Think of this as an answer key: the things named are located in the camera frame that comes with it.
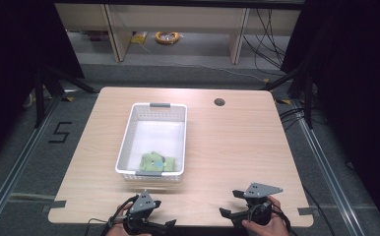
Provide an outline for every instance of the human hand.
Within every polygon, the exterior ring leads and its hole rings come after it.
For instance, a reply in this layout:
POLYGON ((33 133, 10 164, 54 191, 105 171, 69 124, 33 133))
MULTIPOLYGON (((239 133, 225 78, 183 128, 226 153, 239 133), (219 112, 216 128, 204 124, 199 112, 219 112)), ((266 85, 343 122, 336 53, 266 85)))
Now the human hand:
MULTIPOLYGON (((128 210, 132 204, 128 204, 123 209, 120 210, 118 216, 123 215, 124 210, 128 210)), ((123 228, 123 223, 116 223, 113 227, 107 232, 106 236, 129 236, 129 234, 123 228)), ((151 234, 140 234, 139 236, 151 236, 151 234)))
MULTIPOLYGON (((269 196, 268 199, 274 206, 275 211, 281 211, 280 202, 269 196)), ((287 229, 285 228, 285 222, 279 217, 276 213, 271 214, 271 220, 267 225, 259 225, 254 221, 248 221, 246 219, 242 220, 242 225, 248 229, 256 233, 258 236, 288 236, 287 229)))

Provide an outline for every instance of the cable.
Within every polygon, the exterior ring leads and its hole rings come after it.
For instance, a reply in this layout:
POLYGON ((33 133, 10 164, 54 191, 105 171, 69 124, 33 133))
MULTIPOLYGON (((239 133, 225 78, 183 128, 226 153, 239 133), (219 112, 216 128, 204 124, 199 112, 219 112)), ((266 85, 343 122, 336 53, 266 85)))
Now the cable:
POLYGON ((306 192, 306 194, 310 197, 310 199, 313 201, 313 203, 318 207, 319 213, 322 214, 323 218, 325 219, 326 224, 328 225, 329 230, 331 231, 331 235, 335 236, 334 229, 332 228, 331 224, 329 223, 328 218, 326 217, 325 213, 323 212, 323 210, 319 206, 318 202, 313 198, 312 194, 309 192, 309 190, 306 188, 306 186, 304 186, 303 184, 301 184, 301 186, 303 187, 304 192, 306 192))
POLYGON ((294 109, 291 109, 291 110, 285 111, 285 112, 279 114, 279 116, 280 116, 280 120, 283 120, 284 118, 286 118, 286 116, 288 116, 288 115, 292 115, 292 114, 297 113, 297 112, 300 112, 300 111, 302 111, 302 110, 304 110, 304 108, 294 108, 294 109))
POLYGON ((296 120, 297 121, 298 119, 299 119, 299 117, 293 117, 293 118, 290 118, 290 119, 282 121, 282 124, 287 123, 288 121, 292 121, 292 120, 296 120))
POLYGON ((290 232, 288 233, 292 233, 294 236, 297 236, 297 233, 291 228, 290 232))
MULTIPOLYGON (((144 48, 144 50, 146 50, 147 52, 149 52, 150 54, 154 55, 154 53, 152 51, 150 51, 148 48, 146 48, 142 43, 138 43, 139 45, 142 46, 142 48, 144 48)), ((178 65, 178 66, 183 66, 183 67, 202 67, 202 68, 207 68, 207 69, 211 69, 211 70, 217 70, 217 71, 224 71, 224 72, 227 72, 227 73, 230 73, 230 74, 233 74, 235 76, 243 76, 243 77, 251 77, 251 78, 254 78, 260 82, 263 82, 264 83, 264 80, 263 79, 260 79, 258 77, 255 77, 253 75, 249 75, 249 74, 240 74, 240 73, 235 73, 235 72, 231 72, 229 70, 226 70, 226 69, 221 69, 221 68, 213 68, 213 67, 208 67, 208 66, 202 66, 202 65, 188 65, 188 64, 181 64, 181 63, 177 63, 177 62, 170 62, 170 61, 162 61, 162 60, 159 60, 158 58, 154 58, 155 60, 159 61, 159 62, 162 62, 162 63, 169 63, 169 64, 173 64, 173 65, 178 65)))
POLYGON ((85 236, 87 236, 89 234, 89 230, 91 228, 91 222, 92 221, 98 221, 98 222, 101 222, 101 223, 107 223, 107 221, 104 221, 104 220, 101 220, 101 219, 96 219, 96 218, 91 218, 89 219, 89 222, 87 223, 87 226, 86 226, 86 232, 85 232, 85 236))
POLYGON ((276 207, 280 211, 280 212, 278 212, 278 211, 272 209, 272 212, 275 213, 276 215, 278 215, 285 222, 285 228, 287 229, 287 232, 293 233, 295 236, 297 236, 297 234, 292 230, 290 220, 285 215, 283 210, 277 205, 273 205, 273 207, 276 207))
POLYGON ((312 120, 313 120, 314 122, 320 124, 320 125, 328 126, 328 122, 327 122, 327 121, 325 121, 326 123, 323 123, 323 122, 317 121, 317 120, 315 120, 315 119, 312 119, 312 120))
POLYGON ((101 232, 101 235, 106 235, 106 233, 108 232, 108 230, 110 230, 110 228, 113 226, 112 223, 113 223, 114 219, 116 218, 116 216, 119 214, 120 210, 122 210, 123 208, 125 208, 126 205, 128 205, 130 202, 134 203, 138 198, 139 198, 138 195, 136 195, 136 196, 134 196, 132 198, 129 198, 125 203, 123 203, 120 207, 117 208, 117 210, 114 213, 114 215, 112 215, 107 221, 104 221, 104 220, 101 220, 101 219, 96 219, 96 218, 91 218, 89 220, 87 226, 86 226, 85 236, 87 236, 89 234, 89 230, 90 230, 90 227, 91 227, 92 220, 106 223, 104 230, 101 232))
POLYGON ((301 120, 301 119, 303 119, 303 118, 304 118, 304 116, 294 118, 295 121, 293 121, 291 124, 289 124, 289 125, 285 128, 285 131, 287 131, 292 125, 294 125, 294 123, 296 123, 297 121, 299 121, 299 120, 301 120))
POLYGON ((285 52, 280 49, 279 47, 277 47, 276 45, 276 42, 274 41, 274 34, 273 34, 273 25, 271 23, 271 17, 273 15, 273 10, 272 9, 269 9, 268 10, 268 13, 269 13, 269 16, 268 16, 268 22, 267 22, 267 25, 264 24, 264 21, 260 15, 260 12, 259 10, 257 9, 257 15, 258 15, 258 18, 260 19, 260 22, 261 22, 261 25, 263 26, 263 29, 264 29, 264 35, 263 35, 263 38, 261 40, 259 40, 258 36, 257 36, 257 39, 260 41, 260 45, 263 44, 264 47, 266 47, 267 49, 269 49, 270 51, 273 51, 276 53, 276 56, 280 62, 280 66, 281 64, 283 63, 283 59, 282 59, 282 55, 285 56, 285 52), (273 47, 274 47, 274 50, 269 48, 268 46, 266 46, 264 43, 263 43, 263 39, 264 37, 267 36, 267 38, 270 40, 270 42, 272 43, 273 47))
POLYGON ((261 70, 260 68, 258 68, 258 65, 257 65, 257 55, 262 57, 264 60, 266 60, 267 62, 269 62, 270 64, 272 64, 273 66, 275 66, 276 68, 280 68, 280 65, 277 64, 275 61, 273 61, 272 59, 270 59, 269 57, 267 57, 266 55, 264 55, 263 53, 261 53, 259 50, 258 50, 258 47, 255 48, 249 41, 248 39, 245 37, 245 35, 243 36, 243 38, 245 39, 245 42, 248 44, 248 46, 251 48, 251 50, 254 52, 254 65, 255 65, 255 68, 257 68, 258 71, 264 73, 264 74, 269 74, 269 75, 274 75, 274 76, 283 76, 281 74, 276 74, 276 73, 271 73, 271 72, 266 72, 266 71, 263 71, 261 70))

